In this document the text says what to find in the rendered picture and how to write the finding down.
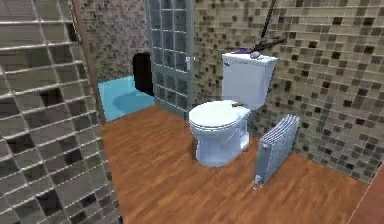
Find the white toilet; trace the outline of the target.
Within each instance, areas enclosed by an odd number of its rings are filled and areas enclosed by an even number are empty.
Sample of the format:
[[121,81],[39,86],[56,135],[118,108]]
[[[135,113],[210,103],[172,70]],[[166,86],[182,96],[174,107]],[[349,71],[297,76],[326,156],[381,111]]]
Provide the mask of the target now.
[[[188,113],[196,158],[207,167],[225,166],[249,145],[247,123],[253,111],[266,103],[278,59],[260,55],[224,53],[222,87],[218,100],[201,103]],[[243,102],[244,106],[232,107]]]

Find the glass block shower door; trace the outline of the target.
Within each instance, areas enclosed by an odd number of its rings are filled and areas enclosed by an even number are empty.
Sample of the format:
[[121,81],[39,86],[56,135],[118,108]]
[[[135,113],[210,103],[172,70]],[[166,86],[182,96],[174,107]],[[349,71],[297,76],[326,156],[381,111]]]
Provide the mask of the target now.
[[[184,120],[193,92],[193,0],[145,0],[155,103]],[[191,57],[186,71],[185,58]]]

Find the blue shower tray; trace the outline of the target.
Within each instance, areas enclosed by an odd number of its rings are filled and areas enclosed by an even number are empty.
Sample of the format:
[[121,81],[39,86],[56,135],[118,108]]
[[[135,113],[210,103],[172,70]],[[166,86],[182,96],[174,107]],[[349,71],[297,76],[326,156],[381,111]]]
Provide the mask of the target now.
[[98,84],[102,108],[107,122],[145,109],[154,104],[154,97],[135,88],[133,76]]

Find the grey ribbed radiator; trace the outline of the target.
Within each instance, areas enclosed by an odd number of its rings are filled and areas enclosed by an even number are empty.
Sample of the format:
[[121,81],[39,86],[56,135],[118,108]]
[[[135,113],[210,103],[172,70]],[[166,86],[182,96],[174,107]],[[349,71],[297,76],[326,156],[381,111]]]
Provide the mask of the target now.
[[292,150],[300,118],[287,114],[259,141],[254,170],[254,185],[266,184]]

